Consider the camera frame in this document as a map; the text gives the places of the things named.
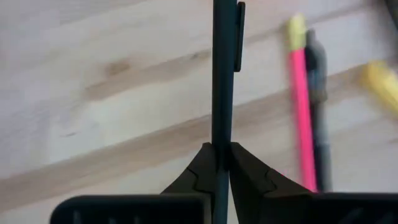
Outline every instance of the wooden table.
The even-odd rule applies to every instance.
[[[396,54],[385,7],[246,6],[233,140],[300,181],[283,25],[302,12],[328,54],[334,189],[396,192],[397,120],[358,82],[358,66]],[[45,223],[74,195],[156,194],[183,171],[210,140],[211,8],[209,0],[0,2],[0,223]]]

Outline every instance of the pink highlighter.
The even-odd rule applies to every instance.
[[[310,105],[305,69],[305,19],[296,15],[288,23],[289,65],[292,79],[292,98],[297,127],[297,142],[300,148],[302,182],[304,187],[316,192],[315,163],[313,158]]]

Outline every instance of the yellow highlighter cap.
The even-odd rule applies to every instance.
[[[398,115],[398,78],[384,62],[374,61],[365,66],[364,83]]]
[[[287,33],[289,35],[289,47],[291,51],[305,47],[305,18],[302,14],[292,17],[287,24]]]

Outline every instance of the black marker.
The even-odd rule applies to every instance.
[[[315,175],[317,189],[324,192],[331,190],[330,150],[323,112],[323,103],[327,99],[326,53],[322,45],[315,39],[314,30],[308,30],[306,35],[305,63],[310,100]]]

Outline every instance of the pen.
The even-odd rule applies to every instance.
[[[304,187],[316,192],[313,158],[310,107],[308,103],[307,72],[305,70],[305,19],[302,15],[291,18],[288,23],[290,45],[290,72],[294,101],[297,142],[300,148],[302,180]]]
[[[326,53],[315,38],[315,31],[306,33],[305,66],[307,69],[308,97],[310,100],[313,155],[317,189],[331,190],[330,150],[324,122],[326,101]]]

